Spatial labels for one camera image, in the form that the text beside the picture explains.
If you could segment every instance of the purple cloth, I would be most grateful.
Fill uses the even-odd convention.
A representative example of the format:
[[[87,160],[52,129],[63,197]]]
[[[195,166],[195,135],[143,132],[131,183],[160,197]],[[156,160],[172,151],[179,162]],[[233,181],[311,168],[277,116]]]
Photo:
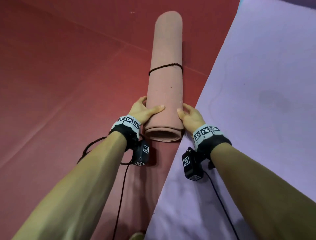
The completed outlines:
[[[314,201],[315,22],[313,9],[244,0],[196,106],[234,147]],[[145,239],[235,239],[206,176],[185,178],[181,155],[188,146],[184,136]],[[255,239],[217,171],[207,171],[240,239]]]

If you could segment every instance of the right hand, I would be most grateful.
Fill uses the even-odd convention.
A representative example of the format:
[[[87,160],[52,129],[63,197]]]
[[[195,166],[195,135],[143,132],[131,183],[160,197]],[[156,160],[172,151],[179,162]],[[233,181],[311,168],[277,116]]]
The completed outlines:
[[[198,110],[190,105],[184,103],[183,107],[187,109],[188,112],[184,112],[181,108],[178,108],[178,116],[182,120],[183,126],[191,134],[199,127],[205,124],[205,121]]]

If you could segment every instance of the red surface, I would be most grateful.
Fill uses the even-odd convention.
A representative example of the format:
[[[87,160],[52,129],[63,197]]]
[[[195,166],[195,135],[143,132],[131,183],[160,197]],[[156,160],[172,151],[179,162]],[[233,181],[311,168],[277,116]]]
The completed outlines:
[[[28,3],[42,10],[0,2],[1,239],[14,235],[89,142],[146,94],[161,13],[182,15],[184,102],[195,106],[238,7],[228,0]],[[129,168],[117,239],[147,228],[178,143],[153,147],[149,166]],[[93,239],[112,238],[124,172],[120,167]]]

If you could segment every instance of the pink yoga mat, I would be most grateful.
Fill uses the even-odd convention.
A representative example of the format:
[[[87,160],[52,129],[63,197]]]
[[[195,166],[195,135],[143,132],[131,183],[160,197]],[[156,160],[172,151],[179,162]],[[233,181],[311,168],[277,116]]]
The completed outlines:
[[[182,18],[175,11],[165,12],[156,21],[150,69],[171,63],[182,65]],[[166,108],[145,125],[147,138],[161,142],[181,139],[183,124],[177,109],[182,108],[182,94],[179,66],[163,67],[150,73],[146,107],[164,104]]]

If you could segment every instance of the black strap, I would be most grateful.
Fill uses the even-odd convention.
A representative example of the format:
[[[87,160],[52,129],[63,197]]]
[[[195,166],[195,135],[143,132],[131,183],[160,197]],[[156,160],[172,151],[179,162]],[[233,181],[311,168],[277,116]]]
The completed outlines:
[[[170,66],[179,66],[182,70],[182,74],[183,74],[183,67],[178,64],[178,63],[171,63],[171,64],[167,64],[167,65],[163,65],[163,66],[160,66],[160,67],[156,67],[156,68],[153,68],[152,70],[149,71],[148,73],[148,76],[150,76],[150,73],[157,70],[157,69],[160,69],[160,68],[163,68],[163,67],[170,67]]]

